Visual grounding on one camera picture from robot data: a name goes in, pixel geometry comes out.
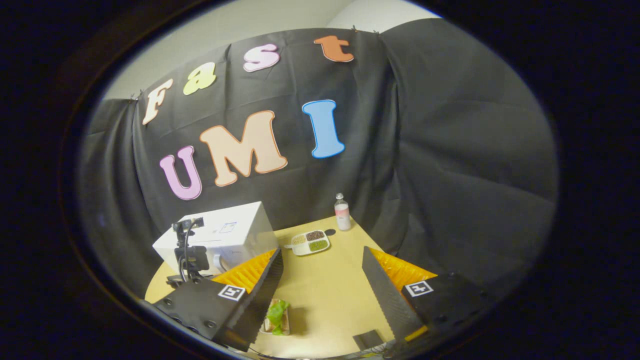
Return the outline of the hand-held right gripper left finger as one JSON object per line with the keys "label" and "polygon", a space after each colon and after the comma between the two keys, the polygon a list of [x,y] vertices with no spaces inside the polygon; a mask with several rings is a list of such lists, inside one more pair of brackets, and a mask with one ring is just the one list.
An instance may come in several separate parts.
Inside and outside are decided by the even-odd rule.
{"label": "hand-held right gripper left finger", "polygon": [[245,352],[258,337],[283,273],[282,250],[275,248],[216,278],[192,278],[152,304],[195,335]]}

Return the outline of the divided plate of grains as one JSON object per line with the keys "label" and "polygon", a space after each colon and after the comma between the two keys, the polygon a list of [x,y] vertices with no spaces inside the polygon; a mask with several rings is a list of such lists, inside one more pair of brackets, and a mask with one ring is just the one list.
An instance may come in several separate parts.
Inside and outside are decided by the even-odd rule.
{"label": "divided plate of grains", "polygon": [[330,247],[329,237],[322,230],[313,230],[294,235],[288,243],[284,244],[284,248],[290,249],[296,256],[314,255],[324,252]]}

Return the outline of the clear bottle with pink label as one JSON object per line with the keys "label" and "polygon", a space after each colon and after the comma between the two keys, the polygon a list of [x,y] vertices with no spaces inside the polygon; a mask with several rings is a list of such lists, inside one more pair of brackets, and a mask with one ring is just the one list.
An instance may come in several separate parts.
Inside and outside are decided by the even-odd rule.
{"label": "clear bottle with pink label", "polygon": [[349,204],[342,193],[335,196],[334,215],[339,230],[349,231],[352,228]]}

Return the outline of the lettuce sandwich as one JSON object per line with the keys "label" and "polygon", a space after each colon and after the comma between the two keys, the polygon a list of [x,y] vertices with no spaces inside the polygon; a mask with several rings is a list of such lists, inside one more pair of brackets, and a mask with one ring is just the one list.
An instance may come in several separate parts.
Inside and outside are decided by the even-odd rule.
{"label": "lettuce sandwich", "polygon": [[289,310],[290,303],[288,301],[273,298],[259,332],[277,337],[288,337],[291,333]]}

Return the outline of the white microwave oven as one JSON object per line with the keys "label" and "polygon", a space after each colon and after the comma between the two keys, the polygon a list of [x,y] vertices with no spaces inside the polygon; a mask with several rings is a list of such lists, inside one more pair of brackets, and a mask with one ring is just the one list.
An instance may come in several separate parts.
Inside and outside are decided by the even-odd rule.
{"label": "white microwave oven", "polygon": [[[209,269],[203,275],[221,275],[256,256],[278,248],[262,202],[253,202],[218,210],[185,215],[179,221],[203,217],[204,226],[195,228],[189,238],[190,246],[204,246]],[[171,227],[153,244],[162,260],[178,272],[174,248],[178,241]]]}

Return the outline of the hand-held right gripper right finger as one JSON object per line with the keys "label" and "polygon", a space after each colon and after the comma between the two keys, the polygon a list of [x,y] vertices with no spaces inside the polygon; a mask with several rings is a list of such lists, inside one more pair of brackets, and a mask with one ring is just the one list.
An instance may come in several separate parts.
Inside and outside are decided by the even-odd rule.
{"label": "hand-held right gripper right finger", "polygon": [[437,275],[368,246],[362,270],[394,339],[406,345],[455,335],[493,306],[486,289],[459,273]]}

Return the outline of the black backdrop cloth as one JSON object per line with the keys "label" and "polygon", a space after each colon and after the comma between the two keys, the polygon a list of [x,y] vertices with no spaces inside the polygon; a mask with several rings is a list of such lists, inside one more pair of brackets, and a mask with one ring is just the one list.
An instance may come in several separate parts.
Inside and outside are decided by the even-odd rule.
{"label": "black backdrop cloth", "polygon": [[139,100],[101,102],[77,164],[94,251],[137,296],[178,219],[261,202],[280,230],[331,217],[341,193],[382,250],[500,299],[541,253],[559,187],[535,96],[443,19],[210,47]]}

